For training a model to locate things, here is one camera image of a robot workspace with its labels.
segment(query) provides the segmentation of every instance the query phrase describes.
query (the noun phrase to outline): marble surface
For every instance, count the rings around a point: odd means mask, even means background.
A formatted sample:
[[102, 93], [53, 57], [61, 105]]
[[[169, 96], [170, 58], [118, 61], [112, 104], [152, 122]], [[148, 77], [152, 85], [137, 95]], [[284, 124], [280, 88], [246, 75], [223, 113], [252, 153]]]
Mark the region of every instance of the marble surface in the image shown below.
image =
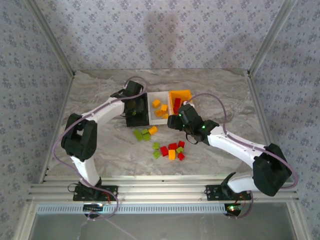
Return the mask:
[[[210, 92], [224, 103], [227, 129], [245, 139], [264, 144], [264, 137], [255, 113], [253, 101], [243, 72], [239, 69], [170, 69], [170, 70], [90, 70], [78, 71], [73, 80], [63, 115], [60, 133], [71, 113], [82, 114], [102, 104], [111, 94], [122, 89], [131, 76], [141, 76], [151, 83], [148, 92], [190, 89], [193, 95]], [[223, 110], [214, 98], [201, 96], [194, 100], [195, 108], [204, 119], [222, 123]], [[159, 125], [151, 141], [137, 142], [133, 129], [126, 127], [123, 117], [116, 117], [98, 126], [95, 165], [100, 176], [125, 175], [226, 175], [244, 172], [249, 167], [229, 153], [199, 143], [186, 142], [185, 160], [154, 159], [153, 142], [162, 146], [186, 140], [185, 134]], [[57, 155], [71, 163], [59, 146]], [[75, 173], [56, 160], [49, 163], [49, 176], [74, 176]]]

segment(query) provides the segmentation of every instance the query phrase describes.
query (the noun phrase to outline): red block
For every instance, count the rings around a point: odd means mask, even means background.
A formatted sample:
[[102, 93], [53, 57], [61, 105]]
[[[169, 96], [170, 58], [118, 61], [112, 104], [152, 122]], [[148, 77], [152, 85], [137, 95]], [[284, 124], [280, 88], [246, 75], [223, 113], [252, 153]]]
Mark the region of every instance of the red block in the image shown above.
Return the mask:
[[180, 147], [185, 147], [185, 142], [184, 141], [179, 141], [179, 143], [178, 143], [178, 148], [180, 148]]
[[183, 161], [185, 159], [185, 155], [182, 152], [178, 153], [178, 159]]
[[171, 143], [168, 146], [169, 150], [177, 150], [178, 145], [176, 143]]
[[181, 103], [181, 98], [176, 98], [175, 100], [174, 100], [174, 107], [176, 107], [176, 108], [180, 108], [180, 103]]
[[166, 146], [160, 147], [160, 151], [161, 151], [163, 157], [169, 155], [169, 151], [168, 151], [168, 148]]
[[174, 113], [174, 114], [178, 114], [178, 109], [179, 109], [179, 107], [176, 107], [176, 106], [175, 106], [175, 107], [173, 108], [173, 113]]

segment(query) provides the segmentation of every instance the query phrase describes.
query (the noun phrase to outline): green block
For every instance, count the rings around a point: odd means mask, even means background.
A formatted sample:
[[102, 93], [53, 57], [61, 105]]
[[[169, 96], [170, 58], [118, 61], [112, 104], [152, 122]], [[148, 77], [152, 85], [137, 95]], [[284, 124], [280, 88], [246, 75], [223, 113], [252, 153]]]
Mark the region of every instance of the green block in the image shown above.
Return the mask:
[[183, 153], [183, 151], [184, 151], [184, 148], [182, 147], [182, 146], [180, 146], [180, 147], [178, 147], [177, 149], [176, 149], [176, 152], [179, 154], [179, 153]]
[[154, 142], [152, 148], [155, 149], [155, 150], [159, 149], [160, 148], [160, 143]]
[[143, 134], [142, 137], [143, 137], [143, 140], [145, 140], [145, 141], [150, 141], [150, 139], [151, 139], [150, 133]]
[[142, 136], [141, 132], [138, 129], [134, 130], [133, 134], [134, 134], [135, 138], [138, 140], [138, 142], [140, 142], [142, 139], [144, 139], [144, 137]]
[[158, 159], [161, 156], [161, 153], [158, 150], [155, 150], [152, 155], [155, 159]]
[[148, 129], [143, 129], [143, 130], [142, 130], [142, 135], [145, 135], [145, 134], [150, 134], [149, 131], [148, 131]]

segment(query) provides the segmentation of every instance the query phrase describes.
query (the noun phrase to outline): toy block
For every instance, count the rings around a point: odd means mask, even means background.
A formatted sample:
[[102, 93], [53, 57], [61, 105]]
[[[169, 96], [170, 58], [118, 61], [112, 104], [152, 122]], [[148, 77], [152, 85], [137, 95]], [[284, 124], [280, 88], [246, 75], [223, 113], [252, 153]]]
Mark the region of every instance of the toy block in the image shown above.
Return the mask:
[[162, 111], [163, 113], [166, 113], [166, 112], [168, 111], [168, 105], [167, 105], [167, 104], [162, 104], [162, 105], [161, 105], [161, 111]]
[[160, 151], [161, 151], [163, 157], [168, 156], [168, 154], [169, 154], [168, 148], [166, 146], [160, 147]]
[[168, 146], [169, 150], [176, 150], [178, 148], [178, 145], [176, 143], [171, 143]]
[[141, 132], [138, 129], [134, 130], [133, 134], [134, 134], [135, 138], [138, 140], [138, 142], [140, 142], [142, 139], [144, 139], [144, 137], [142, 136]]
[[180, 108], [181, 98], [176, 97], [174, 100], [174, 106]]
[[158, 159], [161, 156], [161, 153], [158, 150], [155, 150], [152, 155], [155, 159]]
[[180, 161], [183, 161], [183, 160], [185, 159], [185, 155], [184, 155], [182, 152], [180, 152], [180, 153], [178, 154], [178, 159], [179, 159]]
[[184, 141], [179, 141], [179, 143], [178, 143], [178, 147], [182, 147], [182, 148], [184, 148], [185, 147], [185, 142]]
[[176, 159], [176, 151], [169, 150], [169, 160], [175, 160], [175, 159]]
[[151, 139], [151, 135], [149, 132], [146, 134], [143, 134], [142, 136], [143, 136], [143, 140], [145, 140], [145, 141], [149, 141]]
[[175, 107], [173, 108], [173, 113], [174, 113], [174, 114], [178, 114], [178, 109], [179, 109], [179, 107], [176, 107], [176, 106], [175, 106]]
[[182, 153], [184, 151], [184, 148], [182, 146], [178, 147], [176, 149], [176, 152], [179, 154], [179, 153]]
[[152, 148], [155, 149], [155, 150], [159, 149], [160, 148], [160, 143], [154, 142]]
[[156, 99], [152, 102], [152, 107], [154, 107], [155, 109], [157, 109], [158, 107], [160, 107], [161, 102], [160, 100]]
[[142, 130], [142, 135], [145, 135], [145, 134], [148, 134], [148, 133], [149, 133], [148, 129], [143, 129]]
[[156, 132], [158, 132], [158, 128], [156, 126], [152, 126], [151, 128], [148, 129], [150, 135], [155, 134]]
[[160, 118], [164, 113], [163, 113], [161, 110], [156, 110], [156, 111], [154, 111], [154, 114], [155, 114], [158, 118]]

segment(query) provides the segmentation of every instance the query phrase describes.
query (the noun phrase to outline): wall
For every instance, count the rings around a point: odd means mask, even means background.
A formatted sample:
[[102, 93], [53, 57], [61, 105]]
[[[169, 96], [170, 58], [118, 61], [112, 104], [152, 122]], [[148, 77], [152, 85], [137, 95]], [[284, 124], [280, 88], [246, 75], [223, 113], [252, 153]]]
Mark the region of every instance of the wall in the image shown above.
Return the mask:
[[0, 1], [0, 239], [39, 180], [69, 77], [23, 0]]
[[281, 0], [36, 0], [79, 69], [248, 69]]
[[254, 76], [274, 140], [300, 176], [314, 239], [320, 239], [319, 26], [319, 1], [298, 0]]

